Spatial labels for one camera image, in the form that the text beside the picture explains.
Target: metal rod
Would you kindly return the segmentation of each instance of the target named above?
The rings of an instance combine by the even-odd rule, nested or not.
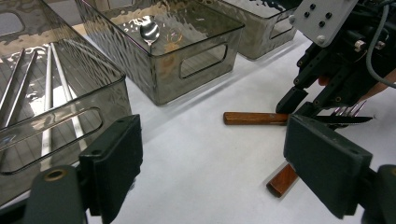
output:
[[[61,78],[62,87],[64,88],[64,96],[66,97],[66,101],[73,100],[72,94],[70,92],[69,86],[67,85],[66,77],[64,76],[64,70],[62,69],[61,62],[58,57],[58,53],[56,51],[55,45],[50,43],[53,51],[53,57],[55,59],[56,66],[58,67],[59,77]],[[72,112],[76,113],[77,110],[74,106],[72,106]],[[73,126],[76,132],[76,138],[79,138],[84,135],[84,131],[82,130],[81,124],[79,122],[79,118],[77,116],[72,118]],[[80,140],[79,142],[80,150],[84,150],[87,147],[87,143],[84,139]]]
[[[49,45],[47,51],[47,73],[46,73],[46,90],[45,90],[45,102],[44,111],[52,108],[52,49]],[[51,141],[51,130],[47,129],[43,132],[43,138],[41,142],[41,156],[45,156],[51,152],[52,141]],[[41,162],[40,170],[45,171],[50,168],[50,158],[44,159]]]
[[[25,49],[21,49],[20,57],[18,58],[17,62],[15,63],[14,68],[12,69],[11,77],[9,78],[8,84],[6,86],[6,89],[4,90],[4,94],[3,94],[3,97],[2,97],[1,102],[0,102],[0,116],[4,116],[5,115],[4,114],[5,113],[4,106],[5,106],[6,100],[8,98],[8,92],[9,92],[9,89],[11,88],[11,85],[15,81],[17,81],[16,74],[17,74],[17,70],[18,70],[18,68],[20,66],[20,62],[21,62],[21,59],[23,58],[24,53],[25,53]]]
[[[25,86],[28,84],[26,82],[29,80],[30,70],[31,70],[32,64],[35,62],[36,58],[37,58],[37,52],[34,51],[32,59],[30,60],[29,64],[27,65],[26,72],[23,75],[23,80],[21,82],[20,88],[18,89],[18,93],[17,93],[17,96],[15,97],[14,104],[12,105],[11,110],[9,111],[8,118],[7,118],[7,121],[6,121],[6,127],[14,119],[15,108],[17,107],[17,104],[18,104],[18,102],[19,102],[19,100],[21,98],[21,95],[23,93],[23,90],[25,89]]]
[[[358,116],[359,112],[361,112],[361,110],[363,109],[364,105],[366,104],[367,101],[364,101],[361,106],[359,106],[358,109],[356,109],[356,111],[352,114],[352,117],[356,117]]]

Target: transparent plastic bin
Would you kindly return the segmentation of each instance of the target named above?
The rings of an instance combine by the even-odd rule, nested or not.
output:
[[[53,107],[45,110],[49,43],[57,50],[72,100],[64,97],[52,57],[52,85],[47,92],[52,92]],[[34,52],[35,61],[23,82]],[[111,123],[132,114],[124,73],[40,0],[0,1],[0,75],[0,97],[9,96],[0,116],[0,205],[30,188],[40,169],[45,169],[44,159],[50,159],[49,167],[74,163]],[[13,99],[18,92],[21,97]],[[79,137],[76,118],[82,130]],[[50,142],[43,140],[43,132],[51,133]],[[45,154],[42,145],[48,143],[50,153]]]
[[[244,23],[238,52],[256,60],[291,41],[296,33],[288,20],[302,0],[198,0]]]
[[[244,24],[190,0],[136,0],[99,12],[77,0],[88,36],[156,105],[233,69]],[[139,33],[149,17],[160,29],[151,47]]]

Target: knife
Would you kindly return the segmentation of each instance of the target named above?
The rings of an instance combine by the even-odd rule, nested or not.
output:
[[[289,114],[277,113],[245,113],[225,112],[224,123],[227,125],[248,124],[286,124]],[[351,125],[367,122],[371,117],[342,117],[342,116],[315,116],[313,119],[326,124]]]

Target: bin handle cutout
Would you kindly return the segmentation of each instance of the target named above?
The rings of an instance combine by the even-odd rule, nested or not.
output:
[[[293,26],[289,22],[289,18],[286,17],[282,20],[277,21],[270,34],[270,39],[275,39],[280,35],[285,34],[286,32],[290,31],[293,28]]]
[[[23,24],[19,15],[10,12],[0,12],[0,36],[12,35],[23,31],[25,25]]]
[[[228,44],[223,42],[183,59],[178,69],[179,77],[186,79],[222,63],[227,56],[227,51]]]
[[[99,118],[99,121],[100,121],[100,122],[96,125],[96,127],[94,127],[93,129],[91,129],[90,131],[84,133],[84,135],[82,135],[81,137],[75,138],[74,140],[72,140],[72,141],[70,141],[70,142],[68,142],[68,143],[66,143],[66,144],[64,144],[64,145],[62,145],[61,147],[57,147],[56,149],[53,149],[50,153],[48,153],[48,154],[46,154],[46,155],[44,155],[44,156],[41,156],[41,157],[38,158],[37,160],[30,161],[30,162],[28,162],[27,164],[21,166],[21,167],[18,168],[18,169],[15,169],[15,170],[12,170],[12,171],[0,171],[0,176],[1,176],[1,175],[2,175],[2,176],[16,175],[17,173],[22,172],[22,171],[28,169],[29,167],[31,167],[31,166],[33,166],[33,165],[35,165],[35,164],[37,164],[37,163],[40,163],[41,161],[43,161],[43,160],[45,160],[45,159],[47,159],[47,158],[50,158],[51,156],[55,155],[56,153],[62,151],[63,149],[65,149],[65,148],[67,148],[67,147],[70,147],[71,145],[76,144],[76,143],[79,142],[80,140],[82,140],[82,139],[84,139],[84,138],[90,136],[91,134],[96,133],[97,131],[99,131],[99,130],[103,127],[103,124],[104,124],[104,123],[103,123],[103,115],[102,115],[102,113],[101,113],[101,110],[100,110],[98,107],[91,107],[91,108],[87,108],[87,109],[85,109],[85,110],[82,110],[82,111],[80,111],[79,113],[75,114],[73,117],[69,117],[69,118],[67,118],[67,119],[65,119],[65,120],[62,120],[62,121],[58,122],[57,125],[55,125],[55,126],[50,126],[50,127],[48,127],[48,129],[42,130],[41,132],[36,133],[35,135],[32,135],[32,136],[30,136],[30,137],[35,137],[35,136],[37,136],[37,135],[39,135],[39,134],[42,134],[42,133],[43,133],[44,131],[46,131],[46,130],[50,130],[50,129],[52,129],[52,128],[55,128],[55,127],[57,127],[58,125],[62,125],[63,123],[65,123],[65,122],[67,122],[67,121],[69,121],[69,120],[72,120],[72,118],[77,118],[78,116],[83,115],[83,114],[86,114],[86,113],[89,113],[89,112],[96,114],[97,117]]]

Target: black mechanical part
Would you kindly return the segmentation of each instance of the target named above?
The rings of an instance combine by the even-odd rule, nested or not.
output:
[[[110,223],[120,211],[123,200],[140,173],[143,161],[140,119],[117,120],[79,155],[82,176],[87,178],[85,194],[93,216]]]
[[[363,223],[396,223],[396,165],[374,172],[370,152],[301,115],[289,118],[284,156],[336,217],[354,215],[360,204]]]
[[[85,211],[110,223],[143,161],[140,117],[119,119],[79,155],[35,178],[28,199],[0,210],[0,223],[87,223]]]
[[[304,99],[301,92],[309,88],[320,76],[329,77],[331,81],[314,100],[313,104],[317,109],[312,111],[317,113],[322,109],[356,104],[377,83],[366,67],[365,43],[368,45],[371,42],[380,15],[381,8],[377,4],[360,1],[329,47],[322,49],[312,44],[297,62],[300,71],[294,79],[294,88],[298,91],[294,91],[295,96],[289,91],[280,100],[276,112],[294,112]],[[395,10],[392,10],[379,38],[379,43],[382,42],[384,45],[373,54],[373,68],[381,77],[396,68],[395,18]]]
[[[297,111],[295,114],[299,115],[312,115],[311,118],[313,118],[315,115],[317,115],[320,112],[320,109],[318,109],[316,106],[314,106],[314,103],[311,102],[305,102]]]
[[[84,223],[77,171],[57,166],[34,180],[24,213],[24,223]]]

